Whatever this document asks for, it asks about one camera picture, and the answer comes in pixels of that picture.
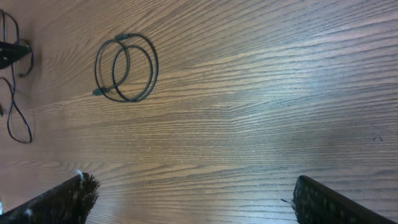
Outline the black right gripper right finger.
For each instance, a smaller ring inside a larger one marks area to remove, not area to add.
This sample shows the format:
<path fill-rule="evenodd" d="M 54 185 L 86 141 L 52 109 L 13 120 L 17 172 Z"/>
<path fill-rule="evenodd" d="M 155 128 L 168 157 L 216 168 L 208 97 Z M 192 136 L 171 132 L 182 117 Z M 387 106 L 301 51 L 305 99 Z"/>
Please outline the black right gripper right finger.
<path fill-rule="evenodd" d="M 397 224 L 306 175 L 288 203 L 299 224 Z"/>

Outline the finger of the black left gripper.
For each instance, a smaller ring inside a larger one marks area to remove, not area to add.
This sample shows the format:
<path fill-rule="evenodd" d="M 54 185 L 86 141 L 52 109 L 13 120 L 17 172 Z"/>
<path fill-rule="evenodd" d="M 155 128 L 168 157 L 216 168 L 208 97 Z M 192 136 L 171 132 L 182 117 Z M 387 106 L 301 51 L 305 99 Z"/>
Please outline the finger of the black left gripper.
<path fill-rule="evenodd" d="M 4 69 L 29 53 L 29 48 L 17 44 L 0 42 L 0 69 Z"/>

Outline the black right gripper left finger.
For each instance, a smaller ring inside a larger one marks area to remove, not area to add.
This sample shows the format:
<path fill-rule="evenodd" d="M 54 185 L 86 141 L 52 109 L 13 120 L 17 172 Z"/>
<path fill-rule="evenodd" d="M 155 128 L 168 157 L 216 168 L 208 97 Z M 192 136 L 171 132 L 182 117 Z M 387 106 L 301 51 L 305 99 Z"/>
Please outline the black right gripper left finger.
<path fill-rule="evenodd" d="M 52 189 L 1 214 L 2 224 L 85 224 L 98 198 L 100 182 L 78 172 Z"/>

